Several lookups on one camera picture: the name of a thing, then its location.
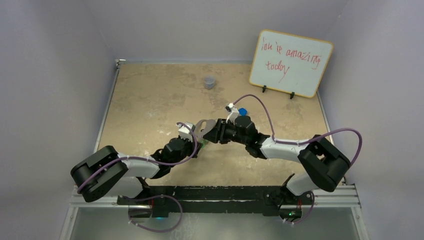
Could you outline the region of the green key tag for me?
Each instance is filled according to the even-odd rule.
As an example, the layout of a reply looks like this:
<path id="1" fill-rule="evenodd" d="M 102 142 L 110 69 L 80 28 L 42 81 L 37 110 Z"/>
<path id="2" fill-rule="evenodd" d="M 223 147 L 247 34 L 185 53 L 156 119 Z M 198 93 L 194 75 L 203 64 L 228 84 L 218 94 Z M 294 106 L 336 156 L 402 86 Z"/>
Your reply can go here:
<path id="1" fill-rule="evenodd" d="M 205 147 L 209 142 L 207 140 L 202 139 L 201 144 L 203 147 Z"/>

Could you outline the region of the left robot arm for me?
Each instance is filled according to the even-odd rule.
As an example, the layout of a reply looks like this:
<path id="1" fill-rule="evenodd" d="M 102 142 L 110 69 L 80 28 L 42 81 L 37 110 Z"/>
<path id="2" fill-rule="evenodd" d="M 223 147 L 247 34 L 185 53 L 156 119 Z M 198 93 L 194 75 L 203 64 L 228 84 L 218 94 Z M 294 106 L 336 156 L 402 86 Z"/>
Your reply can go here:
<path id="1" fill-rule="evenodd" d="M 107 145 L 75 165 L 70 175 L 77 185 L 77 193 L 87 203 L 107 195 L 122 178 L 159 179 L 171 169 L 196 158 L 203 144 L 193 143 L 181 137 L 172 138 L 163 148 L 147 157 L 120 154 Z"/>

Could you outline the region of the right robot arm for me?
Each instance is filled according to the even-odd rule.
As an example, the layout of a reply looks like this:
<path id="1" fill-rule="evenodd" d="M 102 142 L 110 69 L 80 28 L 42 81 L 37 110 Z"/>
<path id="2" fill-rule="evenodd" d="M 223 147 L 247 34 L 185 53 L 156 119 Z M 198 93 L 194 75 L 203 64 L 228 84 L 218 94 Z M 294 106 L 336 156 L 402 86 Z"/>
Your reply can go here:
<path id="1" fill-rule="evenodd" d="M 247 115 L 238 116 L 234 121 L 219 118 L 209 132 L 203 131 L 203 138 L 214 144 L 242 144 L 254 158 L 300 163 L 305 172 L 289 177 L 280 191 L 282 200 L 288 204 L 315 189 L 333 192 L 351 167 L 349 159 L 321 135 L 305 145 L 276 140 L 260 133 Z"/>

